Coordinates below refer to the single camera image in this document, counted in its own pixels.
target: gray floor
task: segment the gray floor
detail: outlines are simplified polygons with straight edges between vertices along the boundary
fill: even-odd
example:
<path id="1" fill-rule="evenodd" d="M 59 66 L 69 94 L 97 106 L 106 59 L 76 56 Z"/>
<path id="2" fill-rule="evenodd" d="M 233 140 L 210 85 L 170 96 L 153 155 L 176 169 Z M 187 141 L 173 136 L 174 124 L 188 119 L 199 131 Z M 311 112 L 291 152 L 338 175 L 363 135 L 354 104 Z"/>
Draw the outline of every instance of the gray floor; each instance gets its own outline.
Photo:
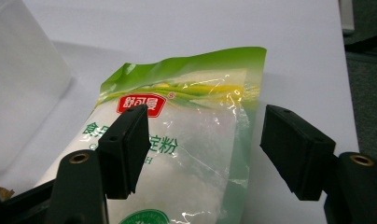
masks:
<path id="1" fill-rule="evenodd" d="M 345 44 L 377 35 L 377 0 L 353 0 L 353 4 L 356 28 L 344 38 Z M 359 148 L 377 159 L 377 62 L 347 54 L 347 64 Z"/>

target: tabletop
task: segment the tabletop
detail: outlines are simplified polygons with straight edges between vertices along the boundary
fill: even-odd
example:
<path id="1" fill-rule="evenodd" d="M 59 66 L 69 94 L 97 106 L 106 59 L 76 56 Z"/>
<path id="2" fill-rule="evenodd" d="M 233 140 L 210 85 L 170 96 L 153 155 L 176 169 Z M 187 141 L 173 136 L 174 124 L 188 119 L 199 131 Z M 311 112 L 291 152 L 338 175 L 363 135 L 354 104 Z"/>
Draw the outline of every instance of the tabletop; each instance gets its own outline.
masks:
<path id="1" fill-rule="evenodd" d="M 258 146 L 265 105 L 286 107 L 358 151 L 335 0 L 24 0 L 72 71 L 61 101 L 0 175 L 18 193 L 31 188 L 93 109 L 101 83 L 124 63 L 219 49 L 267 49 L 241 223 L 326 223 L 323 202 L 300 202 Z"/>

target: red logo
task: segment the red logo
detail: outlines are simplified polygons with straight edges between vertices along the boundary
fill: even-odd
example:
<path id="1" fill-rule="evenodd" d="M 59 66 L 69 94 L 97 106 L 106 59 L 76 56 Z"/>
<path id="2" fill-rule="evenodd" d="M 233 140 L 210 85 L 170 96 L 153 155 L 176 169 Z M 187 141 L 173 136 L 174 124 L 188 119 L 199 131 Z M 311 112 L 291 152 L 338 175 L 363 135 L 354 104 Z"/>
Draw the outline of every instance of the red logo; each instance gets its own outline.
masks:
<path id="1" fill-rule="evenodd" d="M 119 105 L 117 106 L 117 112 L 122 113 L 126 109 L 135 106 L 147 104 L 147 114 L 149 118 L 156 118 L 159 116 L 164 104 L 165 98 L 153 93 L 138 93 L 129 94 L 119 98 Z"/>

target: plastic bag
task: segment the plastic bag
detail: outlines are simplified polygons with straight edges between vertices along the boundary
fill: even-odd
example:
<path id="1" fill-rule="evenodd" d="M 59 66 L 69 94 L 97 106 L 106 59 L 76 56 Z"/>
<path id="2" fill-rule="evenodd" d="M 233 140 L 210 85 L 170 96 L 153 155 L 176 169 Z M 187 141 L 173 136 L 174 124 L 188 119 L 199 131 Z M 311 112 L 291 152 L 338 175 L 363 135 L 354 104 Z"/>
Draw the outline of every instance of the plastic bag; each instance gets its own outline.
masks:
<path id="1" fill-rule="evenodd" d="M 148 106 L 151 143 L 136 193 L 108 200 L 110 223 L 239 223 L 265 54 L 238 48 L 126 63 L 102 84 L 61 157 L 96 149 L 119 114 L 138 104 Z M 55 176 L 58 162 L 43 181 Z"/>

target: gray carpet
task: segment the gray carpet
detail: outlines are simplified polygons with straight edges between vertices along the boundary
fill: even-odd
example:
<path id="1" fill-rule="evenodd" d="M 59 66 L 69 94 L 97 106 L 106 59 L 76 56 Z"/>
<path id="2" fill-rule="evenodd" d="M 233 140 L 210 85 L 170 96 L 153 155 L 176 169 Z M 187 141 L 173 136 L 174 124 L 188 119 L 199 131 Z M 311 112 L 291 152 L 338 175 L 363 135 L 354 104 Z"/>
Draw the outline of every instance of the gray carpet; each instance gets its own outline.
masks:
<path id="1" fill-rule="evenodd" d="M 353 4 L 355 32 L 344 38 L 345 44 L 377 35 L 377 0 L 353 0 Z M 347 54 L 347 65 L 359 148 L 377 159 L 377 60 Z"/>

